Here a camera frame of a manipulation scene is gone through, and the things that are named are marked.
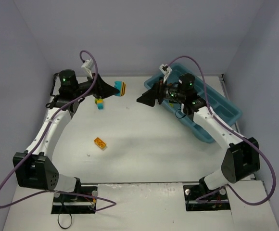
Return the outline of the green yellow blue lego stack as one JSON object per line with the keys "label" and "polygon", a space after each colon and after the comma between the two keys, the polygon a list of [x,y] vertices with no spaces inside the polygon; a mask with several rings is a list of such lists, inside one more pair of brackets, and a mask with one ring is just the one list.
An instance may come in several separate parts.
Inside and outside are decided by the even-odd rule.
{"label": "green yellow blue lego stack", "polygon": [[95,104],[99,110],[104,109],[104,101],[103,99],[95,99]]}

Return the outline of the orange yellow lego brick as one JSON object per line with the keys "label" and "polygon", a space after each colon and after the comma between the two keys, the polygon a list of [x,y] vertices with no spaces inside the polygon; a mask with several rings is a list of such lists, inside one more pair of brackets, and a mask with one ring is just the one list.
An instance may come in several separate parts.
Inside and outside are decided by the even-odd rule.
{"label": "orange yellow lego brick", "polygon": [[100,139],[99,137],[95,138],[94,143],[101,150],[104,150],[107,147],[106,143],[102,139]]}

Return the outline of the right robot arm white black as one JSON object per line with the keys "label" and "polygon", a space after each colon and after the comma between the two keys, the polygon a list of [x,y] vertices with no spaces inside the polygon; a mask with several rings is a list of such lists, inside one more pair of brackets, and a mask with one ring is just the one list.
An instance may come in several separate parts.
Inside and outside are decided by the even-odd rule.
{"label": "right robot arm white black", "polygon": [[159,80],[137,98],[137,102],[150,107],[156,103],[161,104],[163,100],[178,103],[182,114],[202,127],[225,151],[219,169],[199,181],[200,188],[207,193],[228,183],[236,183],[258,171],[258,143],[254,138],[246,139],[240,134],[235,135],[231,127],[198,94],[195,80],[196,77],[190,73],[182,74],[174,84]]}

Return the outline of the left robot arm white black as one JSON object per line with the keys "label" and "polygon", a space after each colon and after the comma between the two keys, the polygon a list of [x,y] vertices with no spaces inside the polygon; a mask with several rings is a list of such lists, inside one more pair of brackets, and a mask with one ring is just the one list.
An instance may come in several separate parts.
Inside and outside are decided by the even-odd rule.
{"label": "left robot arm white black", "polygon": [[46,119],[37,136],[23,153],[14,155],[13,165],[20,187],[77,193],[80,179],[60,174],[52,163],[56,144],[87,96],[92,95],[96,100],[123,96],[126,86],[118,81],[111,86],[95,73],[87,81],[78,83],[75,71],[71,69],[55,74],[54,78],[60,80],[59,93],[47,104]]}

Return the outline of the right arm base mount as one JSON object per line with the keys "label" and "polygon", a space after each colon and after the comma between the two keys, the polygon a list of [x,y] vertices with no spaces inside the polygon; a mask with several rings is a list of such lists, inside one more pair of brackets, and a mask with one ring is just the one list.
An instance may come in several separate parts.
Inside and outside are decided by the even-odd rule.
{"label": "right arm base mount", "polygon": [[199,184],[183,184],[187,212],[230,210],[227,191],[224,187],[205,191]]}

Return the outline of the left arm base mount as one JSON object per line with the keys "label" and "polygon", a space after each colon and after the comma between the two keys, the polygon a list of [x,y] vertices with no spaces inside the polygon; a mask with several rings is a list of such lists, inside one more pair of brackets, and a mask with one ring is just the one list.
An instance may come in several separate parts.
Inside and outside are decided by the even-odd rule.
{"label": "left arm base mount", "polygon": [[96,199],[57,194],[52,200],[51,214],[95,214],[96,204]]}

